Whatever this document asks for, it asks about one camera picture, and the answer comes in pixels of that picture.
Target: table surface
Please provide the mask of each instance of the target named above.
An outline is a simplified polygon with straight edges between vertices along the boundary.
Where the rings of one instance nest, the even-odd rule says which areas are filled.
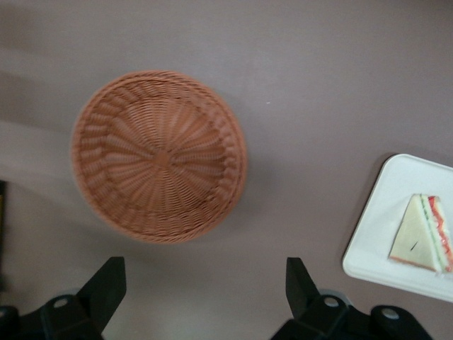
[[[0,1],[1,303],[29,312],[124,256],[107,339],[269,339],[290,317],[285,259],[298,256],[359,310],[398,305],[450,339],[452,303],[351,278],[341,261],[386,158],[453,166],[452,16],[448,0]],[[81,107],[142,69],[212,87],[248,144],[241,201],[185,244],[118,234],[72,178]]]

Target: basket rim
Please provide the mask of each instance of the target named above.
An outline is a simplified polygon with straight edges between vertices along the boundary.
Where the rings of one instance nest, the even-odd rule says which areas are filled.
[[[239,155],[239,179],[235,183],[234,190],[231,191],[229,195],[229,200],[225,202],[222,209],[219,209],[216,215],[213,215],[208,221],[206,221],[201,227],[195,227],[194,229],[189,230],[188,232],[180,233],[177,236],[166,235],[165,237],[157,237],[150,234],[142,234],[141,232],[130,230],[126,227],[121,226],[119,223],[114,221],[109,214],[107,214],[101,207],[98,201],[93,199],[91,194],[91,189],[86,185],[85,176],[82,174],[81,166],[79,164],[79,153],[81,151],[81,137],[82,132],[84,131],[83,127],[87,120],[88,112],[102,99],[104,96],[116,89],[117,87],[124,86],[124,84],[136,82],[141,77],[168,77],[168,80],[171,81],[174,79],[173,83],[178,84],[179,86],[185,85],[187,89],[191,89],[196,86],[201,89],[206,95],[210,96],[211,99],[220,107],[224,113],[224,117],[228,121],[230,126],[235,127],[234,134],[236,135],[236,141],[238,144],[238,149],[240,150]],[[144,71],[135,71],[128,72],[122,76],[116,77],[112,81],[109,81],[107,84],[100,87],[86,102],[85,106],[79,112],[76,122],[74,124],[72,138],[71,138],[71,165],[72,165],[72,174],[74,180],[77,184],[77,188],[82,196],[85,198],[86,202],[92,210],[94,210],[97,215],[106,222],[109,226],[113,227],[115,230],[120,231],[123,234],[126,234],[129,237],[134,239],[141,240],[143,242],[151,242],[158,244],[175,244],[186,242],[196,237],[202,236],[203,234],[208,233],[214,227],[216,227],[220,222],[222,222],[231,212],[233,207],[239,202],[243,190],[245,188],[247,170],[248,170],[248,159],[247,159],[247,149],[246,142],[243,136],[243,130],[239,125],[237,117],[234,115],[233,111],[230,109],[228,104],[223,100],[220,95],[218,95],[210,87],[204,85],[200,81],[187,76],[180,72],[168,71],[168,70],[144,70]]]

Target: white plate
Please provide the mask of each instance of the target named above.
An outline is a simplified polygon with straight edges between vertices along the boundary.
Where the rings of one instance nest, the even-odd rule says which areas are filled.
[[[389,260],[396,233],[414,193],[440,197],[453,235],[453,168],[398,154],[389,158],[365,206],[343,259],[354,278],[453,302],[453,276]]]

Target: black plastic part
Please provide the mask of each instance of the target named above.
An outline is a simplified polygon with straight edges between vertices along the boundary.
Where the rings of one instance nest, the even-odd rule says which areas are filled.
[[[41,308],[41,320],[46,339],[102,340],[101,333],[74,295],[62,295],[46,303]]]
[[[402,308],[377,306],[371,316],[333,295],[320,295],[301,259],[287,260],[286,294],[294,319],[272,340],[432,340]]]
[[[88,316],[102,332],[126,294],[125,260],[111,257],[77,293]]]
[[[395,313],[395,318],[385,316],[384,311]],[[395,306],[376,306],[371,311],[372,328],[381,339],[432,340],[417,319],[407,310]]]
[[[110,258],[76,295],[51,299],[22,317],[0,307],[1,340],[101,340],[126,293],[125,262]]]
[[[286,262],[286,297],[292,316],[298,320],[310,304],[319,297],[319,291],[301,259],[289,257]]]

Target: wicker basket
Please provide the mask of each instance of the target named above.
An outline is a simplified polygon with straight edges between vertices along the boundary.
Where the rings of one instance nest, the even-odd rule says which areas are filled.
[[[104,86],[76,122],[72,162],[81,192],[111,226],[177,243],[220,223],[246,178],[237,120],[183,74],[145,71]]]

